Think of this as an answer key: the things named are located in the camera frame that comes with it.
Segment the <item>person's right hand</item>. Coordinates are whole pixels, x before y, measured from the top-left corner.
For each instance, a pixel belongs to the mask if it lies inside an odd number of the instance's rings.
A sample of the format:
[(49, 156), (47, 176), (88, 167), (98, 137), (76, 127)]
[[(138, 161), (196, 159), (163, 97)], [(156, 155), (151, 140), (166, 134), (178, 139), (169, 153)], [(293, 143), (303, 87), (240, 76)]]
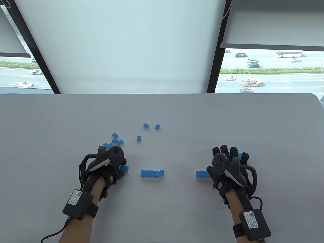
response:
[(229, 205), (229, 198), (226, 196), (230, 190), (234, 190), (244, 210), (251, 210), (250, 200), (256, 191), (258, 176), (256, 169), (249, 166), (249, 154), (243, 152), (238, 156), (238, 149), (226, 145), (214, 147), (212, 149), (212, 166), (206, 168), (214, 184), (224, 200), (224, 204)]

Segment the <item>person's left hand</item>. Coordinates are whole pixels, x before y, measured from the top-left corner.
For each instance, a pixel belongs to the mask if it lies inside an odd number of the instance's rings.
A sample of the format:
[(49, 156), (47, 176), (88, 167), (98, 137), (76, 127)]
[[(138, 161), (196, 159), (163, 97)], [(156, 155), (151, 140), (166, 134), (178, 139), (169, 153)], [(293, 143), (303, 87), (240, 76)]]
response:
[(80, 190), (90, 193), (96, 181), (103, 177), (106, 185), (101, 191), (99, 200), (106, 198), (110, 186), (125, 175), (120, 171), (120, 167), (126, 163), (120, 146), (114, 145), (109, 149), (99, 146), (96, 154), (86, 155), (79, 165)]

